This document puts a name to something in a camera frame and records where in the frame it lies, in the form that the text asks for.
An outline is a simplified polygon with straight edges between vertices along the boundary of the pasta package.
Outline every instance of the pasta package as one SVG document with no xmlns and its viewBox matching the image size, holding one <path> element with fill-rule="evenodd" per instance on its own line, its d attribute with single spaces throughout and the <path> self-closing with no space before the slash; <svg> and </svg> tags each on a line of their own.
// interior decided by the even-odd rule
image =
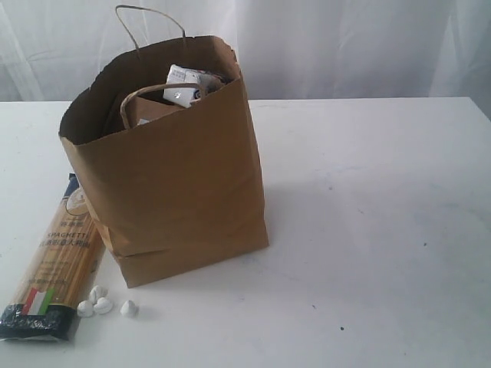
<svg viewBox="0 0 491 368">
<path fill-rule="evenodd" d="M 0 339 L 69 340 L 104 246 L 75 175 L 12 302 Z"/>
</svg>

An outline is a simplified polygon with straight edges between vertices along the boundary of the white curtain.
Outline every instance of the white curtain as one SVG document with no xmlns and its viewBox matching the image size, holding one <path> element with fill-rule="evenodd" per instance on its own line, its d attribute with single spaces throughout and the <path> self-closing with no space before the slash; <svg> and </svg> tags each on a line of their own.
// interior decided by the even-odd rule
<svg viewBox="0 0 491 368">
<path fill-rule="evenodd" d="M 114 0 L 0 0 L 0 100 L 71 100 L 133 45 Z M 471 96 L 491 116 L 490 0 L 140 0 L 224 38 L 252 99 Z M 122 10 L 141 44 L 179 37 Z"/>
</svg>

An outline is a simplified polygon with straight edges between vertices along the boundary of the white stone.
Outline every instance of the white stone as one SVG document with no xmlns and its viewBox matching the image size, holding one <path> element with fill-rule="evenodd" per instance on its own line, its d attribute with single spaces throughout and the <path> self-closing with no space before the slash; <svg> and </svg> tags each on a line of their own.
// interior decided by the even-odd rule
<svg viewBox="0 0 491 368">
<path fill-rule="evenodd" d="M 138 312 L 138 307 L 133 301 L 125 301 L 120 312 L 125 317 L 134 317 Z"/>
<path fill-rule="evenodd" d="M 82 318 L 90 317 L 94 314 L 94 306 L 90 301 L 81 301 L 77 306 L 77 315 Z"/>
<path fill-rule="evenodd" d="M 113 309 L 113 302 L 106 297 L 100 297 L 94 305 L 94 312 L 97 314 L 106 314 L 111 309 Z"/>
<path fill-rule="evenodd" d="M 92 288 L 91 293 L 89 294 L 89 301 L 92 304 L 96 304 L 101 297 L 106 297 L 106 296 L 107 296 L 107 289 L 100 285 L 95 285 Z"/>
</svg>

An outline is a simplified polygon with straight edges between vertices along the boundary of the paper bag handle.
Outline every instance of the paper bag handle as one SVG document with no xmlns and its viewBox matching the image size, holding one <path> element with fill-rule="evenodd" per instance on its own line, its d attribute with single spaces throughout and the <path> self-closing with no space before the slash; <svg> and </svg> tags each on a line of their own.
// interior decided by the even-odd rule
<svg viewBox="0 0 491 368">
<path fill-rule="evenodd" d="M 117 5 L 116 8 L 114 8 L 114 11 L 116 12 L 116 16 L 117 18 L 120 20 L 121 24 L 123 25 L 124 29 L 126 30 L 126 32 L 129 34 L 130 38 L 131 38 L 131 41 L 133 41 L 133 44 L 135 45 L 135 49 L 138 51 L 138 53 L 140 53 L 140 48 L 138 47 L 138 43 L 137 43 L 137 40 L 135 40 L 135 37 L 133 37 L 133 35 L 131 34 L 131 31 L 130 29 L 124 24 L 123 22 L 123 19 L 121 19 L 120 17 L 120 14 L 117 12 L 118 9 L 121 9 L 121 8 L 126 8 L 126 9 L 136 9 L 136 10 L 146 10 L 148 12 L 153 12 L 153 13 L 157 13 L 157 14 L 161 14 L 163 15 L 164 17 L 170 19 L 171 21 L 173 21 L 177 27 L 181 28 L 181 31 L 183 32 L 183 43 L 184 43 L 184 47 L 186 47 L 186 31 L 184 31 L 184 28 L 182 25 L 179 24 L 179 22 L 172 18 L 170 15 L 166 14 L 166 13 L 163 13 L 161 11 L 158 11 L 158 10 L 155 10 L 155 9 L 150 9 L 150 8 L 142 8 L 141 6 L 134 6 L 134 5 Z"/>
<path fill-rule="evenodd" d="M 175 84 L 156 84 L 154 86 L 143 87 L 139 90 L 135 90 L 133 93 L 128 94 L 123 102 L 121 102 L 120 113 L 121 119 L 123 119 L 124 129 L 131 129 L 130 122 L 128 121 L 128 115 L 126 114 L 126 105 L 135 97 L 148 92 L 154 92 L 156 90 L 165 90 L 167 88 L 196 88 L 201 93 L 201 98 L 206 96 L 206 90 L 202 85 L 197 83 L 175 83 Z"/>
</svg>

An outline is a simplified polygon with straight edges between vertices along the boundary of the table surface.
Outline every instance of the table surface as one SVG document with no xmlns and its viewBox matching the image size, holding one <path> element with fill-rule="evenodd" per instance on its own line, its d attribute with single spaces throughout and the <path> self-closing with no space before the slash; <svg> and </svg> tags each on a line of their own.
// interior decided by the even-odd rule
<svg viewBox="0 0 491 368">
<path fill-rule="evenodd" d="M 0 103 L 0 307 L 67 185 L 66 102 Z M 491 123 L 467 98 L 251 102 L 271 246 L 131 290 L 5 367 L 485 367 Z"/>
</svg>

